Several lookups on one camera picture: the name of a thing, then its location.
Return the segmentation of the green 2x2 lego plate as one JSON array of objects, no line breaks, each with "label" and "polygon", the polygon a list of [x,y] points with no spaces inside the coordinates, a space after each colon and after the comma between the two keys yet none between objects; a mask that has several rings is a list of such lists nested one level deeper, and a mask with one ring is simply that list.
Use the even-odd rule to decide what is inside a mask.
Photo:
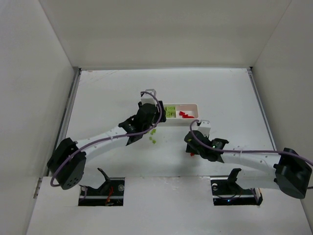
[{"label": "green 2x2 lego plate", "polygon": [[175,110],[166,110],[165,111],[167,118],[175,118],[176,117],[176,111]]}]

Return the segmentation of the green 2x2 lego brick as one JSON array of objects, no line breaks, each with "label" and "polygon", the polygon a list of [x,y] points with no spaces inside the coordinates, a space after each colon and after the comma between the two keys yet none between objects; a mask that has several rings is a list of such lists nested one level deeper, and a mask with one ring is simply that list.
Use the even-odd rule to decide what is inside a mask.
[{"label": "green 2x2 lego brick", "polygon": [[175,110],[176,107],[175,106],[165,106],[164,109],[165,110]]}]

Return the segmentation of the red small lego piece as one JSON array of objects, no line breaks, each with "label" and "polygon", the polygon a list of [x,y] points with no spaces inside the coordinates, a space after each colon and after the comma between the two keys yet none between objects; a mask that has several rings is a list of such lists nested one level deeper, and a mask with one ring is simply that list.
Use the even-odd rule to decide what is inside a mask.
[{"label": "red small lego piece", "polygon": [[194,119],[193,116],[190,116],[190,115],[183,115],[182,118],[191,118],[191,119]]}]

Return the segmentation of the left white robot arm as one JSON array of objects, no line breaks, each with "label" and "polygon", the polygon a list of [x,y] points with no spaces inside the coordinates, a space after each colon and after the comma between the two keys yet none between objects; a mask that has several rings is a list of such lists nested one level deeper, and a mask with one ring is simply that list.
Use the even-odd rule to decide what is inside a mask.
[{"label": "left white robot arm", "polygon": [[70,189],[75,185],[97,188],[88,182],[90,176],[85,173],[87,162],[115,148],[128,146],[142,139],[160,122],[166,121],[162,101],[156,104],[138,103],[137,113],[113,129],[85,140],[63,139],[50,157],[47,167],[52,173],[50,185]]}]

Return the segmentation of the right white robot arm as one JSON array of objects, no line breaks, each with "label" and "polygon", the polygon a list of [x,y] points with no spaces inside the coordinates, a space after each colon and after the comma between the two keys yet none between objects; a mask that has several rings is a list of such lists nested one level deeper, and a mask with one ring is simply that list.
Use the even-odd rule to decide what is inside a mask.
[{"label": "right white robot arm", "polygon": [[312,162],[299,156],[293,149],[225,150],[229,142],[215,138],[209,140],[200,131],[189,131],[184,137],[186,151],[200,155],[210,162],[237,164],[228,176],[231,187],[278,189],[284,194],[303,199],[312,174]]}]

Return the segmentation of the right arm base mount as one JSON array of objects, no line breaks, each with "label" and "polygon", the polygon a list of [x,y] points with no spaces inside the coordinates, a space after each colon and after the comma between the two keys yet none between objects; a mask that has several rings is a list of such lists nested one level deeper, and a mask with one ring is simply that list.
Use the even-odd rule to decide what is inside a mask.
[{"label": "right arm base mount", "polygon": [[241,171],[240,168],[235,168],[228,176],[210,178],[214,206],[261,205],[263,196],[258,188],[243,189],[237,184]]}]

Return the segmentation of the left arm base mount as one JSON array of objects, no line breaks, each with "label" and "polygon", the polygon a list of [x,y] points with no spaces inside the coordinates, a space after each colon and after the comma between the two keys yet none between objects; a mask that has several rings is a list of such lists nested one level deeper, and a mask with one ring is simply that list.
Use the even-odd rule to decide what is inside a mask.
[{"label": "left arm base mount", "polygon": [[119,207],[124,204],[125,178],[109,177],[103,169],[97,169],[101,173],[101,185],[97,188],[82,186],[78,206],[85,207]]}]

